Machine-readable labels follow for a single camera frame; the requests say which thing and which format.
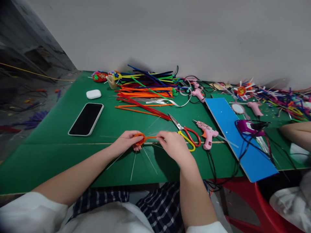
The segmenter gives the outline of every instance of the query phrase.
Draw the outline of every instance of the blue foam board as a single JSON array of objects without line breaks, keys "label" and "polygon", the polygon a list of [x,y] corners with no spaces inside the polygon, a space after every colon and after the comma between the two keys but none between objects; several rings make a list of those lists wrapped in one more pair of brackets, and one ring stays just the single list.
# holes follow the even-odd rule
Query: blue foam board
[{"label": "blue foam board", "polygon": [[[230,142],[239,146],[239,148],[236,148],[229,145],[236,158],[239,159],[247,144],[247,142],[240,136],[238,129],[235,127],[235,121],[239,120],[239,118],[224,98],[205,99],[205,101],[223,135]],[[246,140],[249,140],[250,136],[245,135],[245,138]],[[251,142],[259,147],[255,139]],[[241,167],[249,181],[252,183],[278,173],[278,170],[268,156],[252,145],[249,145],[247,152],[241,159]]]}]

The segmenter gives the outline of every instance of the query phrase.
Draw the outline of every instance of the green tabletop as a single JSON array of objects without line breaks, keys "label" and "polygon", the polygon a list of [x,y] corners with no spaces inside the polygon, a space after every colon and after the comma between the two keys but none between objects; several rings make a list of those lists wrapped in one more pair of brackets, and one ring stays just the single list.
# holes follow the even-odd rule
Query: green tabletop
[{"label": "green tabletop", "polygon": [[[0,166],[0,194],[25,193],[31,191],[37,185],[57,175],[91,156],[99,150],[109,146],[125,130],[139,130],[145,135],[155,135],[160,130],[177,131],[171,121],[157,119],[158,117],[116,109],[115,106],[126,105],[120,103],[115,97],[116,93],[109,88],[108,83],[96,83],[87,78],[91,72],[83,72],[72,84],[67,93],[58,101],[56,106],[48,113],[39,126],[27,138],[26,142],[19,146]],[[99,89],[102,97],[89,100],[86,92]],[[179,105],[187,101],[187,96],[177,96],[174,101]],[[73,137],[68,131],[86,103],[101,103],[104,110],[89,137]],[[154,107],[167,114],[170,113],[181,125],[195,130],[198,134],[202,131],[192,122],[192,119],[203,121],[216,130],[215,121],[205,104],[187,104],[182,108],[175,106]],[[289,117],[281,113],[276,117],[277,109],[261,107],[264,116],[262,120],[271,121],[271,127],[266,131],[282,147],[289,151],[289,142],[284,140],[277,128],[287,124]],[[160,148],[155,139],[144,146],[152,164],[144,150],[136,155],[132,181],[131,171],[135,153],[129,149],[116,163],[104,171],[92,184],[94,187],[158,183],[177,181],[179,179],[179,167],[166,152]],[[272,145],[272,152],[277,160],[279,170],[292,169],[286,155],[279,148]],[[211,149],[216,167],[217,177],[230,177],[236,169],[237,162],[226,143],[219,138],[213,139]],[[192,152],[195,157],[203,179],[213,178],[211,164],[206,151],[196,148]],[[298,168],[306,167],[295,163]]]}]

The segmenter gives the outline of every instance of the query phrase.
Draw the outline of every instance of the white wall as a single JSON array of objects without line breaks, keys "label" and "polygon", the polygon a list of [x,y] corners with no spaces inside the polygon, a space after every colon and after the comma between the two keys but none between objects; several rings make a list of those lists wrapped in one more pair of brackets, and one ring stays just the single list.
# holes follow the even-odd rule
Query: white wall
[{"label": "white wall", "polygon": [[309,0],[26,0],[80,70],[311,86]]}]

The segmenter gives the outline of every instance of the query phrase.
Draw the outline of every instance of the red scissor handle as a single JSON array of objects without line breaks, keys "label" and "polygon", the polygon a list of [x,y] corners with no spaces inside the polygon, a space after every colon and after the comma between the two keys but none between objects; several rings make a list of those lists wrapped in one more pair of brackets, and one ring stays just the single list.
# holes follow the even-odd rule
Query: red scissor handle
[{"label": "red scissor handle", "polygon": [[[199,136],[196,132],[194,132],[192,129],[189,129],[189,128],[187,128],[187,127],[184,127],[184,131],[186,132],[186,134],[187,134],[188,138],[190,139],[190,141],[191,141],[196,147],[199,147],[199,146],[201,145],[200,136]],[[193,139],[191,138],[191,136],[190,136],[190,134],[189,134],[188,131],[192,132],[192,133],[197,137],[198,142],[199,142],[198,144],[195,144],[195,142],[194,142]]]}]

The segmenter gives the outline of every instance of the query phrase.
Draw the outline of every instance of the hand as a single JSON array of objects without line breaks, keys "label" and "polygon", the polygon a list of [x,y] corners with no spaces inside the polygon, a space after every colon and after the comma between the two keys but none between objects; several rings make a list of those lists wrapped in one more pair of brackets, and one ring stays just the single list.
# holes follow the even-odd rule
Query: hand
[{"label": "hand", "polygon": [[176,132],[160,131],[156,136],[163,149],[178,165],[193,158],[183,136]]},{"label": "hand", "polygon": [[137,142],[141,141],[144,137],[138,136],[134,137],[136,134],[141,133],[138,130],[125,131],[121,136],[110,146],[113,149],[113,154],[115,157],[119,156],[125,152],[131,146],[134,151],[139,151],[142,149],[141,146],[135,145]]}]

